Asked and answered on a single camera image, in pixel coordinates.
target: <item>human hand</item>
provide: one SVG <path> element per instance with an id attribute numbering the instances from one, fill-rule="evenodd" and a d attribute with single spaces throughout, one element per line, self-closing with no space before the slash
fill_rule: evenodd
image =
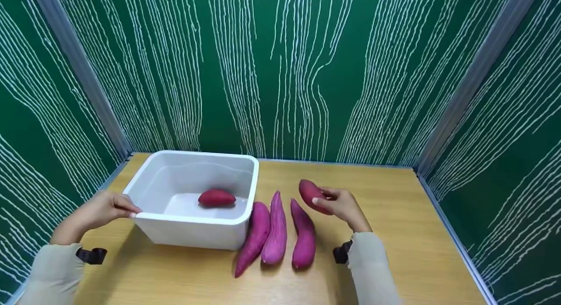
<path id="1" fill-rule="evenodd" d="M 107 190 L 99 191 L 56 227 L 50 243 L 79 243 L 87 231 L 102 227 L 120 217 L 134 217 L 141 211 L 128 195 Z"/>
<path id="2" fill-rule="evenodd" d="M 339 219 L 348 223 L 354 232 L 372 231 L 370 223 L 360 209 L 355 196 L 347 189 L 335 189 L 319 187 L 328 199 L 312 199 L 312 202 L 320 207 L 324 207 Z"/>

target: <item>green wall panel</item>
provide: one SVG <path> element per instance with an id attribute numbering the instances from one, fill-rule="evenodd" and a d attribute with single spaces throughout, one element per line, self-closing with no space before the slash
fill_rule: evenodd
<path id="1" fill-rule="evenodd" d="M 427 182 L 501 305 L 561 304 L 561 0 L 536 0 Z"/>
<path id="2" fill-rule="evenodd" d="M 34 0 L 0 0 L 0 303 L 122 161 Z"/>
<path id="3" fill-rule="evenodd" d="M 61 0 L 135 151 L 411 165 L 506 0 Z"/>

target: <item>sweet potato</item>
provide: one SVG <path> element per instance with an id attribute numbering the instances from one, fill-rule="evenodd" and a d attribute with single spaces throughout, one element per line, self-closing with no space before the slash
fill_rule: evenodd
<path id="1" fill-rule="evenodd" d="M 275 265 L 282 261 L 286 251 L 286 216 L 282 207 L 281 192 L 275 192 L 271 201 L 269 237 L 261 251 L 261 261 Z"/>
<path id="2" fill-rule="evenodd" d="M 324 213 L 325 215 L 333 215 L 333 213 L 329 212 L 327 209 L 317 206 L 312 202 L 313 198 L 327 199 L 315 183 L 302 179 L 300 184 L 298 184 L 298 191 L 300 192 L 300 196 L 302 197 L 302 200 L 304 200 L 304 203 L 306 203 L 309 207 L 315 209 L 317 212 Z"/>
<path id="3" fill-rule="evenodd" d="M 210 189 L 199 196 L 199 203 L 206 207 L 228 206 L 234 204 L 235 201 L 235 196 L 220 189 Z"/>
<path id="4" fill-rule="evenodd" d="M 249 233 L 238 255 L 234 277 L 239 277 L 257 259 L 269 236 L 269 210 L 264 203 L 254 202 L 250 216 Z"/>
<path id="5" fill-rule="evenodd" d="M 304 269 L 312 265 L 315 257 L 315 229 L 312 219 L 300 207 L 295 199 L 290 200 L 290 213 L 294 227 L 298 234 L 294 251 L 292 252 L 292 266 Z"/>

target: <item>beige sleeve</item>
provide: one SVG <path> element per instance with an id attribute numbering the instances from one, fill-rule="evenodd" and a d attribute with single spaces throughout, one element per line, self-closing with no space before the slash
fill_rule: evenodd
<path id="1" fill-rule="evenodd" d="M 359 305 L 401 304 L 378 236 L 371 232 L 354 233 L 348 257 Z"/>
<path id="2" fill-rule="evenodd" d="M 24 295 L 18 305 L 71 305 L 84 275 L 84 262 L 76 257 L 81 244 L 46 245 L 33 261 Z"/>

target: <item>white basin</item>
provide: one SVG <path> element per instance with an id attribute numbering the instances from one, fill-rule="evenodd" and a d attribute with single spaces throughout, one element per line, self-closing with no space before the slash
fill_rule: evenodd
<path id="1" fill-rule="evenodd" d="M 142 209 L 135 223 L 157 244 L 237 250 L 253 207 L 259 162 L 247 155 L 160 151 L 148 157 L 125 188 Z M 231 207 L 205 208 L 208 189 L 236 197 Z"/>

